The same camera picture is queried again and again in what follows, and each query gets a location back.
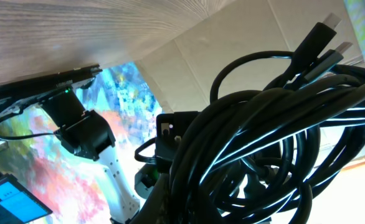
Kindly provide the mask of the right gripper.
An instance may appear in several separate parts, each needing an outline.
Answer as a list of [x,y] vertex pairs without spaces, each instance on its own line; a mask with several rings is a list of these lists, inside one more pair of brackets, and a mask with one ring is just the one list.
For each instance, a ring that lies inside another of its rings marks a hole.
[[179,145],[194,139],[198,131],[191,124],[199,114],[199,111],[180,111],[157,115],[155,159],[159,173],[168,173]]

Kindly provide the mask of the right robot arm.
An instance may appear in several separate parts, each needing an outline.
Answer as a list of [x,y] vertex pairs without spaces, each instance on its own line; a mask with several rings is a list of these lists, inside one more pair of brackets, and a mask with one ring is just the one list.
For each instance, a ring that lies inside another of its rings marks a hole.
[[161,215],[167,211],[166,174],[177,152],[177,138],[184,136],[197,111],[158,115],[156,137],[135,151],[135,159],[145,163],[136,174],[135,189],[148,198],[141,206],[122,172],[108,122],[94,110],[87,111],[68,88],[40,98],[39,104],[57,125],[54,134],[61,145],[95,172],[112,223],[162,223]]

